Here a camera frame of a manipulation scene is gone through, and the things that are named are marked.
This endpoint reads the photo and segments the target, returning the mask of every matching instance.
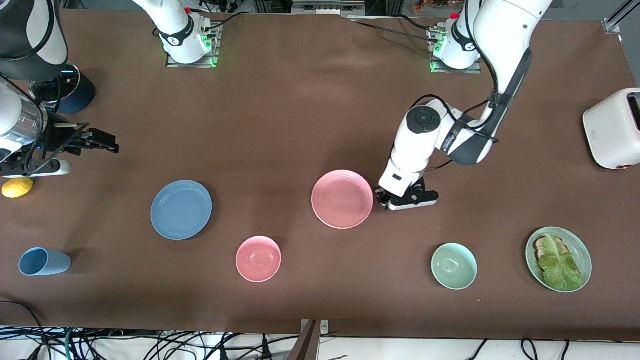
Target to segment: pink plate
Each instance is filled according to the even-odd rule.
[[[367,220],[373,191],[364,177],[349,170],[332,171],[318,180],[311,206],[320,221],[335,229],[351,229]]]
[[[278,272],[281,260],[280,247],[275,241],[266,236],[254,236],[240,245],[236,267],[246,280],[263,282]]]

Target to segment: green bowl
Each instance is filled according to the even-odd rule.
[[[578,270],[580,270],[582,280],[584,281],[582,283],[582,286],[577,288],[576,290],[556,290],[551,286],[545,284],[545,282],[543,281],[542,269],[538,265],[538,260],[536,259],[536,251],[533,249],[533,243],[546,234],[556,235],[557,237],[562,239],[563,244],[565,244],[567,249],[569,249],[569,251],[573,254],[575,264],[578,265]],[[580,241],[580,239],[578,239],[576,235],[560,227],[544,227],[533,233],[533,235],[531,235],[529,241],[527,242],[527,247],[525,248],[525,259],[527,260],[527,266],[529,267],[529,270],[536,278],[536,280],[538,280],[540,284],[544,285],[544,287],[553,291],[557,291],[559,293],[573,293],[575,291],[578,291],[585,285],[587,285],[587,282],[589,282],[589,279],[591,278],[591,256],[589,255],[587,247],[584,246],[582,241]]]
[[[473,284],[478,274],[476,258],[466,247],[447,243],[431,258],[431,272],[445,288],[462,290]]]

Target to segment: brown table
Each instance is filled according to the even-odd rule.
[[[376,205],[348,231],[315,217],[315,181],[347,168],[375,185],[411,103],[432,93],[467,108],[488,95],[487,72],[431,74],[424,42],[338,16],[243,15],[210,70],[165,68],[144,13],[64,11],[62,22],[70,61],[97,87],[69,119],[117,135],[121,153],[69,157],[72,174],[0,199],[0,296],[33,306],[44,324],[295,333],[300,319],[322,318],[341,335],[640,336],[638,169],[598,168],[581,125],[586,109],[634,86],[618,37],[599,22],[540,24],[502,142],[477,166],[429,173],[436,206]],[[421,34],[401,20],[376,24]],[[204,184],[215,205],[198,236],[176,242],[154,231],[149,210],[179,179]],[[524,262],[529,235],[548,225],[591,253],[593,276],[577,293],[547,290]],[[278,242],[283,261],[252,284],[234,258],[258,234]],[[478,261],[463,291],[428,267],[449,241]],[[22,276],[18,259],[34,246],[68,252],[72,268]],[[0,306],[1,323],[33,325]]]

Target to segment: yellow lemon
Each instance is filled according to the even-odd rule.
[[[30,192],[32,187],[33,180],[28,177],[19,177],[17,179],[11,179],[2,185],[2,194],[5,197],[14,199]]]

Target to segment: lettuce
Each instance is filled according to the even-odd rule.
[[[582,286],[582,276],[573,254],[565,249],[560,238],[545,235],[538,247],[544,252],[538,264],[545,284],[560,291],[572,291]]]

